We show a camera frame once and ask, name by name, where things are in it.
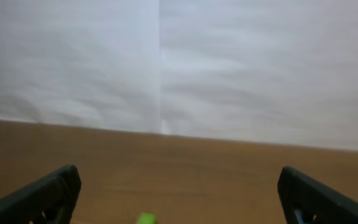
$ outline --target wooden tabletop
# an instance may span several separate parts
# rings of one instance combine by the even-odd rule
[[[293,166],[358,201],[358,153],[0,121],[0,197],[65,164],[82,189],[72,223],[285,223]]]

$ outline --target white backdrop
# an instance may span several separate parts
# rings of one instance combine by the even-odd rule
[[[358,150],[358,1],[0,0],[0,119]]]

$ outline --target wrinkled white paper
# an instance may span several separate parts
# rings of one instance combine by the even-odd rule
[[[165,133],[358,149],[358,1],[160,8]]]
[[[0,0],[0,119],[159,131],[157,0]]]

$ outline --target green object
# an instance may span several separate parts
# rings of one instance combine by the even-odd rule
[[[157,224],[157,217],[154,214],[142,212],[136,224]]]

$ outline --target green block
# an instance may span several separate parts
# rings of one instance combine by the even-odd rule
[[[154,214],[142,212],[136,224],[157,224],[157,217]]]

